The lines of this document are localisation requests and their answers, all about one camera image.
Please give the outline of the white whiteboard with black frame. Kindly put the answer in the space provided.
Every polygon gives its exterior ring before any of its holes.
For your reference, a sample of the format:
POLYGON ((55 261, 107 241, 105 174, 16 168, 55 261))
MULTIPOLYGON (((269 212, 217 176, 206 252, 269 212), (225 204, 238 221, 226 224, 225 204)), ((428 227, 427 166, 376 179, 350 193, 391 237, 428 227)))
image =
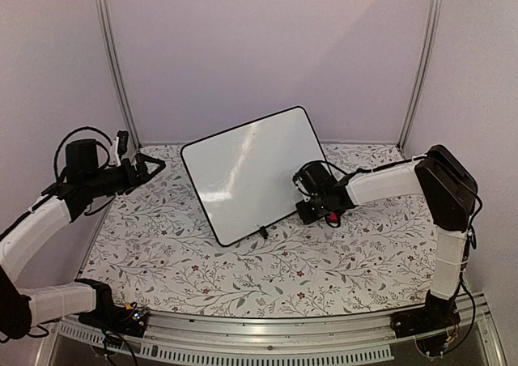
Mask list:
POLYGON ((325 158, 301 106, 188 143, 180 157, 223 247, 293 215, 303 196, 292 177, 307 162, 325 158))

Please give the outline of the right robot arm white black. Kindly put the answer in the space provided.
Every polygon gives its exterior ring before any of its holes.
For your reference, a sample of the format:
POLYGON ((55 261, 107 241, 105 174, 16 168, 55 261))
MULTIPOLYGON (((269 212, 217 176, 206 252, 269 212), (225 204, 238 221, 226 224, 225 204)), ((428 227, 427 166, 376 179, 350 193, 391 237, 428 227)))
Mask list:
POLYGON ((423 197, 437 236, 437 250, 435 273, 418 323, 425 330, 436 330, 449 318, 469 250, 477 245, 473 223, 483 208, 478 183, 443 145, 434 145, 411 159, 343 172, 340 178, 334 176, 337 170, 327 160, 313 160, 292 177, 303 195, 295 208, 304 224, 323 219, 331 228, 338 228, 342 216, 359 206, 389 198, 423 197))

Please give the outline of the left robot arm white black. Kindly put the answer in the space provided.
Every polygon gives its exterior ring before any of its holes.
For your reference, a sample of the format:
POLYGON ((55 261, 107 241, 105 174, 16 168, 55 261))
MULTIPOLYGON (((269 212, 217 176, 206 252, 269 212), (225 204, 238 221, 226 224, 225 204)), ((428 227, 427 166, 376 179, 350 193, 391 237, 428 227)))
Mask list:
POLYGON ((66 135, 57 146, 63 168, 53 166, 54 181, 1 234, 1 332, 6 341, 27 337, 43 323, 69 315, 113 334, 143 337, 147 310, 135 303, 118 306, 111 287, 97 280, 76 279, 66 285, 21 290, 15 281, 35 254, 55 234, 80 216, 92 216, 97 198, 114 199, 145 185, 165 168, 163 160, 136 153, 125 157, 129 134, 115 138, 73 140, 66 135))

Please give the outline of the black whiteboard stand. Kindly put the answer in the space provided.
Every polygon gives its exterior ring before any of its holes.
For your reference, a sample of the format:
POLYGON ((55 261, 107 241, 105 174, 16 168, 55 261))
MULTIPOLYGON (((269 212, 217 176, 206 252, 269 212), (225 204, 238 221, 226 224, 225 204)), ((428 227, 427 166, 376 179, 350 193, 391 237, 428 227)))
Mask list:
POLYGON ((259 234, 261 235, 261 237, 264 239, 264 240, 267 240, 268 239, 268 232, 267 232, 267 229, 266 227, 260 227, 259 228, 259 234))

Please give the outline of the floral patterned table mat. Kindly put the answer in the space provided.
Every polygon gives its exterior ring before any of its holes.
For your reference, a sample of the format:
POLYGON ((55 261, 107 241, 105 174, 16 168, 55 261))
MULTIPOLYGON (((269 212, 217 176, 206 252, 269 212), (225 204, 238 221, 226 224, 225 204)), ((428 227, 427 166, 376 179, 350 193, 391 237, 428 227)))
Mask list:
POLYGON ((111 206, 82 268, 119 304, 216 317, 317 317, 421 304, 436 234, 421 196, 372 202, 342 226, 293 215, 268 239, 214 238, 177 145, 146 147, 167 167, 111 206))

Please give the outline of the front aluminium rail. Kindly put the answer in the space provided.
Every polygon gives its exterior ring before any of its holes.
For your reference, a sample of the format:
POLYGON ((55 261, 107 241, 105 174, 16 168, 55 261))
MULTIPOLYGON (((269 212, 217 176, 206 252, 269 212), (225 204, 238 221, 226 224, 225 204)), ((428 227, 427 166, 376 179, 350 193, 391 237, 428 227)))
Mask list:
POLYGON ((507 365, 482 292, 461 294, 453 352, 431 357, 419 343, 448 330, 398 338, 391 312, 252 319, 151 313, 146 333, 120 346, 67 317, 49 327, 37 365, 507 365))

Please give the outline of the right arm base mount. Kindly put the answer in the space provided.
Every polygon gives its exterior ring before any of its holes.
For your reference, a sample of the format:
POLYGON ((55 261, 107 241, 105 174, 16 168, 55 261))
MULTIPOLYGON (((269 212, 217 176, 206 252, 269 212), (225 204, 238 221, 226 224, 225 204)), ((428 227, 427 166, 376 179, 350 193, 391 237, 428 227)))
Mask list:
POLYGON ((446 329, 460 322, 455 303, 439 299, 438 302, 426 302, 420 308, 393 313, 390 328, 397 338, 405 338, 446 329))

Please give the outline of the left aluminium frame post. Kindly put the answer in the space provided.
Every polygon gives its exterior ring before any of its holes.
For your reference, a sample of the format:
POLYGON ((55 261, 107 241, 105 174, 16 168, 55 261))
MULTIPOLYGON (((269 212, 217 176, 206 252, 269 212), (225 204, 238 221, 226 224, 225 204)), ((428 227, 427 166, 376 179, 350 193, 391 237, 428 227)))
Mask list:
POLYGON ((121 115, 125 123, 125 127, 129 131, 130 141, 135 149, 140 149, 142 144, 138 135, 134 115, 131 111, 130 101, 121 71, 108 0, 95 0, 95 2, 100 21, 101 35, 103 37, 104 48, 108 59, 108 68, 113 79, 113 86, 115 89, 117 102, 121 110, 121 115))

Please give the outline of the aluminium frame post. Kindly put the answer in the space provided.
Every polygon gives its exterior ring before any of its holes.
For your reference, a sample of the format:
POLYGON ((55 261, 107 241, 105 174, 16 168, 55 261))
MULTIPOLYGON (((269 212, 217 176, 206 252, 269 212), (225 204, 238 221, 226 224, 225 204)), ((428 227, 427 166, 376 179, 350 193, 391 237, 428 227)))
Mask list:
POLYGON ((423 88, 426 82, 428 66, 433 53, 435 37, 439 25, 442 0, 430 0, 426 27, 422 42, 421 53, 418 60, 418 67, 414 78, 414 83, 410 93, 410 101, 405 113, 401 132, 398 137, 397 146, 404 152, 409 140, 414 120, 417 115, 418 106, 422 97, 423 88))
POLYGON ((125 127, 129 131, 130 141, 135 149, 140 149, 142 144, 138 135, 134 115, 131 111, 130 101, 121 71, 108 0, 95 0, 95 2, 100 21, 101 35, 103 37, 104 48, 108 59, 108 68, 113 79, 113 86, 115 89, 117 102, 121 110, 121 115, 125 123, 125 127))

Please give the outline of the right aluminium frame post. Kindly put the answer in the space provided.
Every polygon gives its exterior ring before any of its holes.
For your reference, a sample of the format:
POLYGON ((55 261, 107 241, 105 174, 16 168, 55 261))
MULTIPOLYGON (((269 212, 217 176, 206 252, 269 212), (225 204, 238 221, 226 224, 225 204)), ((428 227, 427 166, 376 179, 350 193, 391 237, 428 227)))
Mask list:
POLYGON ((422 42, 421 53, 418 60, 418 67, 414 78, 414 83, 410 93, 410 101, 405 113, 401 132, 398 137, 397 146, 404 152, 409 140, 414 120, 417 115, 418 106, 422 97, 423 88, 426 82, 428 66, 433 53, 435 37, 439 25, 442 0, 430 0, 426 27, 422 42))

